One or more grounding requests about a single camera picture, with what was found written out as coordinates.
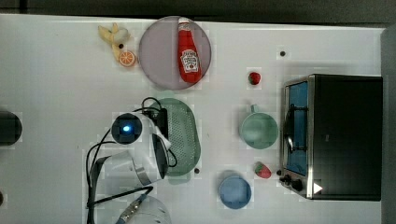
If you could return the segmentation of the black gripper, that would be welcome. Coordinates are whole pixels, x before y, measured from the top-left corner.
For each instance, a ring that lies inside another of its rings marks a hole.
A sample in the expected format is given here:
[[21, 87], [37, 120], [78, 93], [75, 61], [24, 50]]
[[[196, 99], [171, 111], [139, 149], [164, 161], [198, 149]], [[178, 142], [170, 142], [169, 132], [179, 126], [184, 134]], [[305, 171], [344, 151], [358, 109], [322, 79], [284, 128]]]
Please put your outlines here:
[[161, 108], [158, 111], [154, 110], [151, 112], [150, 118], [154, 124], [160, 129], [161, 133], [165, 138], [168, 137], [168, 115], [165, 108]]

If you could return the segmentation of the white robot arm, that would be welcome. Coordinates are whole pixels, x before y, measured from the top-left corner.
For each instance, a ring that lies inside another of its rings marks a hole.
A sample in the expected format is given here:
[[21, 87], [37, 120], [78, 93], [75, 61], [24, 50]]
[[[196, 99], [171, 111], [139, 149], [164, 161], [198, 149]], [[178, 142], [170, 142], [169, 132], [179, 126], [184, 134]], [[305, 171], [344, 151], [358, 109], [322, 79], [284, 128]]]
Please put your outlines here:
[[171, 143], [155, 121], [140, 111], [117, 116], [102, 140], [86, 156], [87, 222], [95, 224], [95, 207], [127, 195], [141, 195], [117, 224], [126, 224], [170, 167]]

